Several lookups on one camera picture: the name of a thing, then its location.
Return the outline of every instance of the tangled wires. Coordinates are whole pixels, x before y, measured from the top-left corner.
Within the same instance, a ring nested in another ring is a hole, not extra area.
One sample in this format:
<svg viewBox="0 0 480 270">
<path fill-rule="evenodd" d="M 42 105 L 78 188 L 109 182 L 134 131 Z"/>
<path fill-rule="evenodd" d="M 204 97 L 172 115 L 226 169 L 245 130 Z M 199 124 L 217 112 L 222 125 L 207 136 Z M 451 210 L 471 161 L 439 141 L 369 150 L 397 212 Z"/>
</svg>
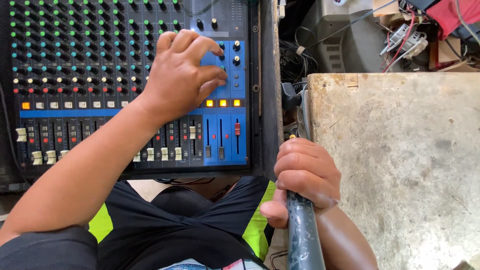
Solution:
<svg viewBox="0 0 480 270">
<path fill-rule="evenodd" d="M 317 61 L 304 50 L 300 55 L 298 43 L 280 40 L 280 75 L 282 82 L 295 83 L 302 77 L 314 73 L 318 69 Z"/>
</svg>

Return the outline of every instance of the red wire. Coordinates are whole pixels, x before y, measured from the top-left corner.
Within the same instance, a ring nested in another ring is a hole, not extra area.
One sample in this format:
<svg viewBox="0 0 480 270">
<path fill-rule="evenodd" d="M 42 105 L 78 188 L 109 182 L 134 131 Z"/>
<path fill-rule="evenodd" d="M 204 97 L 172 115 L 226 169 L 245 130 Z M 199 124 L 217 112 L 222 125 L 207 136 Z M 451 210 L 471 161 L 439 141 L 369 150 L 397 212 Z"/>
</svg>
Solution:
<svg viewBox="0 0 480 270">
<path fill-rule="evenodd" d="M 390 65 L 395 61 L 395 58 L 398 56 L 398 54 L 400 53 L 400 51 L 402 50 L 402 47 L 403 45 L 405 44 L 405 42 L 407 41 L 408 37 L 410 36 L 410 32 L 412 31 L 412 28 L 413 28 L 413 24 L 415 23 L 415 14 L 413 13 L 413 11 L 407 7 L 407 10 L 410 11 L 410 13 L 412 13 L 412 22 L 410 23 L 410 27 L 408 28 L 408 31 L 407 31 L 407 34 L 405 35 L 405 37 L 403 38 L 403 42 L 402 44 L 400 45 L 400 47 L 398 48 L 398 50 L 396 51 L 396 54 L 393 56 L 392 58 L 392 61 L 388 64 L 388 66 L 382 71 L 382 73 L 385 73 L 385 71 L 388 70 L 388 68 L 390 67 Z"/>
<path fill-rule="evenodd" d="M 385 61 L 379 66 L 379 68 L 385 65 L 385 63 L 387 62 L 388 56 L 390 56 L 390 52 L 388 51 L 390 49 L 390 31 L 387 32 L 387 43 L 388 43 L 387 56 L 385 57 Z"/>
</svg>

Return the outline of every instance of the person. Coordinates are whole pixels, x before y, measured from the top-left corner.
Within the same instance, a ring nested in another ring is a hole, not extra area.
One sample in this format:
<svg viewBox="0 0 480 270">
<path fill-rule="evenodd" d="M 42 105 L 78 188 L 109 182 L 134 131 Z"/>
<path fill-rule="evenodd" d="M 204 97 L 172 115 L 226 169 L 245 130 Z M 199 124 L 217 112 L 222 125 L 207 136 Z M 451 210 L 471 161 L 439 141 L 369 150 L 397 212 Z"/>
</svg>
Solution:
<svg viewBox="0 0 480 270">
<path fill-rule="evenodd" d="M 377 269 L 368 242 L 337 206 L 340 172 L 327 151 L 308 140 L 280 146 L 275 183 L 243 177 L 191 217 L 157 208 L 117 182 L 158 127 L 226 83 L 221 68 L 199 66 L 208 51 L 223 54 L 212 39 L 190 30 L 159 36 L 144 92 L 15 205 L 0 230 L 0 269 L 266 269 L 273 228 L 287 226 L 286 190 L 314 203 L 328 268 Z"/>
</svg>

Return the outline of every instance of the mixing console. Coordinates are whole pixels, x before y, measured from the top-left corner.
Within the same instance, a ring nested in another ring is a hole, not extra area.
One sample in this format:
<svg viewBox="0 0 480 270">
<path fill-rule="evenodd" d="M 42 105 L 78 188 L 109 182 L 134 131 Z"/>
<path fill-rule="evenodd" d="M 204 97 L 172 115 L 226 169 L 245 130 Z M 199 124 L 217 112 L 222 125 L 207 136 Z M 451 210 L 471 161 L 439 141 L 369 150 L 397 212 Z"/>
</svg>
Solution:
<svg viewBox="0 0 480 270">
<path fill-rule="evenodd" d="M 165 31 L 197 31 L 228 73 L 197 109 L 159 127 L 128 170 L 248 166 L 249 40 L 243 0 L 10 1 L 18 159 L 43 172 L 141 94 Z"/>
</svg>

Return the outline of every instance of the hand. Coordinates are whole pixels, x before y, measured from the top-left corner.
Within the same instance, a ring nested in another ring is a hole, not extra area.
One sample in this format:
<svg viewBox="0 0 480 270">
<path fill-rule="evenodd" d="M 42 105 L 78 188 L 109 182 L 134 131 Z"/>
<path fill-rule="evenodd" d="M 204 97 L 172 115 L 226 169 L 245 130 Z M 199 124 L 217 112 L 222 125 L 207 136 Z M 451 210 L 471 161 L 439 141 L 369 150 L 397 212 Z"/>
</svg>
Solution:
<svg viewBox="0 0 480 270">
<path fill-rule="evenodd" d="M 217 66 L 200 66 L 200 59 L 211 51 L 223 50 L 211 38 L 182 29 L 178 34 L 165 32 L 156 44 L 141 106 L 158 124 L 174 120 L 195 109 L 216 87 L 225 85 L 227 74 Z"/>
<path fill-rule="evenodd" d="M 277 176 L 273 200 L 260 206 L 268 223 L 285 229 L 288 222 L 287 190 L 311 200 L 316 215 L 338 204 L 340 178 L 333 158 L 325 148 L 302 138 L 292 138 L 280 146 L 274 167 Z"/>
</svg>

